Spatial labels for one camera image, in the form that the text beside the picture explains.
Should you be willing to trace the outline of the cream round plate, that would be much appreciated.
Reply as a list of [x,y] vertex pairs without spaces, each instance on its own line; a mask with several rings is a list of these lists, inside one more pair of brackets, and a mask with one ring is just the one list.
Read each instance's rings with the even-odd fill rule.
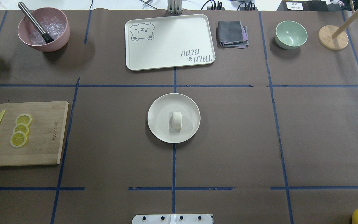
[[[180,111],[183,125],[179,130],[172,128],[172,112]],[[157,98],[150,106],[147,116],[151,132],[168,143],[181,143],[190,139],[200,126],[200,110],[196,103],[186,95],[170,93]]]

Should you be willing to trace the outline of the cream bear tray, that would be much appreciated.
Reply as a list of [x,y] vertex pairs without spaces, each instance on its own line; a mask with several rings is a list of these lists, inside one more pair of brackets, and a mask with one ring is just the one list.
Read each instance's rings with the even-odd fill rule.
[[216,58],[204,14],[129,20],[125,50],[132,71],[207,65]]

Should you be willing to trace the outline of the folded grey purple cloth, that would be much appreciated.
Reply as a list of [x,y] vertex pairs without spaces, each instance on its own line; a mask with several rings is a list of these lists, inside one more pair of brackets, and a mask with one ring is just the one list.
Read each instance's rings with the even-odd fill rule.
[[222,47],[245,49],[249,46],[248,29],[241,21],[219,21],[217,33]]

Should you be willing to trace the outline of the green bowl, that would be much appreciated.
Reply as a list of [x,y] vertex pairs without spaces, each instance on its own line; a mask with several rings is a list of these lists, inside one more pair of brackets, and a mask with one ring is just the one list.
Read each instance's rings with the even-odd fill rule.
[[295,21],[280,22],[275,29],[275,41],[283,49],[293,50],[308,39],[306,29]]

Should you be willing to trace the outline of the bamboo cutting board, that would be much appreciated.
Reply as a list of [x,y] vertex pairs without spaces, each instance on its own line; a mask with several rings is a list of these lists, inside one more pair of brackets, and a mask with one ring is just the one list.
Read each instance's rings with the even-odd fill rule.
[[[67,101],[0,104],[0,112],[5,111],[0,123],[0,167],[59,164],[68,107]],[[29,114],[32,122],[26,143],[15,148],[10,139],[16,119],[23,114]]]

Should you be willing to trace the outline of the metal black-tipped muddler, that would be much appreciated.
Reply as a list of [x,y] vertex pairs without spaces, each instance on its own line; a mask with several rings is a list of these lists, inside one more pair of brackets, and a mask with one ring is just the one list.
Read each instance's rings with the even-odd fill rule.
[[19,9],[25,14],[25,16],[31,21],[36,30],[41,34],[46,44],[51,43],[54,39],[44,30],[38,20],[33,16],[30,10],[23,2],[18,2]]

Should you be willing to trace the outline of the clear ice cubes pile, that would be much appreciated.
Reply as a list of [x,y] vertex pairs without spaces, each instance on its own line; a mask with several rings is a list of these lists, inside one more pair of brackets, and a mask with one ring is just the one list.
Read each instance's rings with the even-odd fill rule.
[[[54,40],[56,40],[63,34],[67,26],[62,20],[55,16],[44,17],[43,21],[40,21],[40,24],[43,27],[44,31],[46,31]],[[31,31],[29,38],[31,44],[33,45],[46,44],[44,38],[36,28],[33,28],[33,31]]]

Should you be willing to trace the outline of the pink bowl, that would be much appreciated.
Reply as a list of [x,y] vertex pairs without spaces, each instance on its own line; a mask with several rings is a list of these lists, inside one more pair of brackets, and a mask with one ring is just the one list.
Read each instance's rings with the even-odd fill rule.
[[70,25],[68,22],[68,18],[64,14],[64,12],[62,12],[61,10],[56,9],[56,8],[44,7],[44,8],[36,9],[36,10],[32,11],[31,13],[38,20],[39,23],[40,23],[40,21],[43,21],[44,17],[54,17],[54,16],[58,17],[60,20],[62,20],[67,25],[66,29],[64,30],[63,34],[60,37],[58,37],[56,40],[54,40],[51,43],[41,44],[41,45],[33,45],[33,44],[31,44],[29,35],[31,34],[31,31],[33,31],[33,28],[35,28],[35,27],[33,26],[31,21],[29,21],[29,19],[27,17],[24,17],[21,20],[21,22],[19,23],[18,30],[17,30],[18,36],[21,41],[23,41],[28,46],[30,46],[38,51],[41,51],[41,52],[54,52],[54,51],[61,49],[62,47],[65,46],[65,44],[67,44],[70,34],[71,34],[71,29],[70,29]]

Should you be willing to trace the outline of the top lemon slice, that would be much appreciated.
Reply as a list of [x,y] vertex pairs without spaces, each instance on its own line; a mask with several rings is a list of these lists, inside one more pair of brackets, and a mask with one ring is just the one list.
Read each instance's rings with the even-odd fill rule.
[[30,114],[20,114],[15,121],[15,124],[25,124],[30,126],[32,123],[32,116]]

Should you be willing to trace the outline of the lemon slice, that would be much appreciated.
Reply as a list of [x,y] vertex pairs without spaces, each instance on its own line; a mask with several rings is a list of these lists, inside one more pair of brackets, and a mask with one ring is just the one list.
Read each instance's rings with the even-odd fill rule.
[[20,114],[15,121],[15,124],[25,124],[30,126],[32,123],[32,116],[30,114]]
[[30,129],[27,124],[19,123],[15,125],[14,129],[12,130],[12,133],[23,132],[27,136],[29,131]]
[[27,143],[27,135],[22,131],[14,132],[10,138],[10,145],[14,148],[20,148]]

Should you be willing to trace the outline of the middle lemon slice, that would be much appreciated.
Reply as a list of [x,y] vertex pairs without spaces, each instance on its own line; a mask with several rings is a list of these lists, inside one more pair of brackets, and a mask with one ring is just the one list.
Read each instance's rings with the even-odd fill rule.
[[27,136],[29,131],[30,129],[27,124],[19,123],[15,125],[14,129],[12,130],[12,133],[23,132]]

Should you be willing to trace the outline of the bottom lemon slice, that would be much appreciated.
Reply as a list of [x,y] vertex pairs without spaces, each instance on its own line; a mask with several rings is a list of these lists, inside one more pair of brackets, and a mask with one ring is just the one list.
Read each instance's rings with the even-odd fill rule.
[[10,145],[14,148],[20,148],[27,143],[27,135],[22,131],[14,132],[10,138]]

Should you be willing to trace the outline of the wooden mug tree stand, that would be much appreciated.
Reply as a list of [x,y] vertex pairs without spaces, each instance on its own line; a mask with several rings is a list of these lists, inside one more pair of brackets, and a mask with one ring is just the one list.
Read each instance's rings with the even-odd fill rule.
[[352,15],[344,22],[344,24],[342,24],[342,26],[326,25],[320,28],[317,34],[320,44],[332,51],[343,50],[349,43],[349,37],[345,30],[357,18],[358,9],[352,12]]

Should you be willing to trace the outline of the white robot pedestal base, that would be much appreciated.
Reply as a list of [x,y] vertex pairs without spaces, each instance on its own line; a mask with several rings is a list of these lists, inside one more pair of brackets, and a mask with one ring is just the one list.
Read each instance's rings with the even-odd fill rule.
[[210,214],[139,214],[132,224],[213,224]]

